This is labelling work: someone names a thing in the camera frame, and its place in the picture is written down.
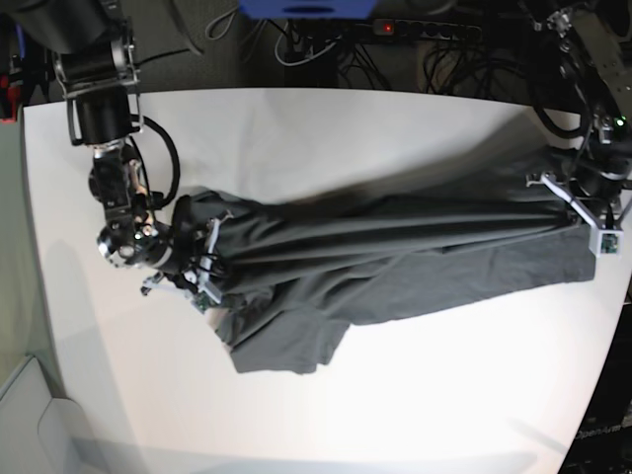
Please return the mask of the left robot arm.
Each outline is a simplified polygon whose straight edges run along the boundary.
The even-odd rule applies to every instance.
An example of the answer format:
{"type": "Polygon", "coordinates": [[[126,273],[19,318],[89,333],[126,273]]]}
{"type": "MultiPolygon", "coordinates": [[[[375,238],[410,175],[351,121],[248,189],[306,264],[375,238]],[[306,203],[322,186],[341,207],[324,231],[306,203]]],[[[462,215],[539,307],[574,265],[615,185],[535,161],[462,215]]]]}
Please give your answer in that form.
{"type": "Polygon", "coordinates": [[[522,1],[532,42],[525,72],[531,105],[554,135],[581,138],[562,157],[565,184],[589,208],[610,214],[631,181],[631,4],[628,1],[522,1]],[[567,94],[573,128],[546,111],[547,93],[567,94]]]}

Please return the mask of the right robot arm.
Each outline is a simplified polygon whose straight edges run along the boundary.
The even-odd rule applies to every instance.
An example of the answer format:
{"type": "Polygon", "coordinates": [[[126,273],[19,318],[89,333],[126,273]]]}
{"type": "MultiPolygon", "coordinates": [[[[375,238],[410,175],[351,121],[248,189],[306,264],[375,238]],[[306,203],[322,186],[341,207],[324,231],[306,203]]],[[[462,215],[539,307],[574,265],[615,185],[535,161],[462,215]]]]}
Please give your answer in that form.
{"type": "Polygon", "coordinates": [[[66,103],[74,146],[93,153],[89,185],[102,205],[105,226],[97,238],[101,255],[117,268],[150,268],[142,294],[168,280],[188,299],[218,298],[211,284],[219,224],[194,230],[167,225],[157,211],[175,201],[180,159],[169,133],[140,107],[140,67],[134,58],[131,20],[117,1],[4,1],[1,11],[52,55],[66,103]],[[149,127],[163,140],[172,164],[164,194],[152,192],[134,135],[149,127]]]}

